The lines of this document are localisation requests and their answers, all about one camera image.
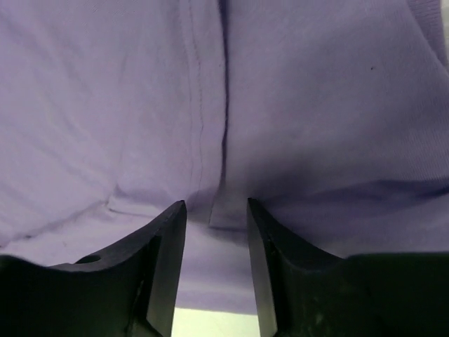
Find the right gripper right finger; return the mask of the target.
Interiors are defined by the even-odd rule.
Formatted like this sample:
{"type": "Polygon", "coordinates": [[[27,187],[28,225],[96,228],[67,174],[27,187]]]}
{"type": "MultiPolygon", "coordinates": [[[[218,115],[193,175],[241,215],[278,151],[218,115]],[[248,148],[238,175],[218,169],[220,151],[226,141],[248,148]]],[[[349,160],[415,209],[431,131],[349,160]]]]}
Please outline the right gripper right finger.
{"type": "Polygon", "coordinates": [[[308,302],[322,285],[317,276],[341,259],[296,235],[256,199],[248,199],[246,225],[261,336],[299,336],[308,302]]]}

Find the purple t shirt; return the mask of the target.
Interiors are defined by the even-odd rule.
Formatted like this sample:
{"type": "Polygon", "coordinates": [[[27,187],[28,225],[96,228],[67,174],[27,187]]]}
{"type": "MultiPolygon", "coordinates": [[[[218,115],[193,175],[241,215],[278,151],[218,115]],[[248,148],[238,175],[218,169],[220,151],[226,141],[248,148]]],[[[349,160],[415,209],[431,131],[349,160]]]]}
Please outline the purple t shirt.
{"type": "Polygon", "coordinates": [[[246,201],[337,256],[448,249],[440,1],[2,1],[1,252],[178,200],[177,303],[255,311],[246,201]]]}

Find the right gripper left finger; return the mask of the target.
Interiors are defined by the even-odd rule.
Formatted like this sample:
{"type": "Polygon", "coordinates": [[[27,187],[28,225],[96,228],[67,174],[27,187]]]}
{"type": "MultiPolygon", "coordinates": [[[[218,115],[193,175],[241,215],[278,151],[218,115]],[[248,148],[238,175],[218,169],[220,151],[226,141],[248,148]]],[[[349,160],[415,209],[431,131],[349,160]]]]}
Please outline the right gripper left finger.
{"type": "Polygon", "coordinates": [[[185,245],[183,201],[113,244],[52,267],[77,336],[170,336],[185,245]]]}

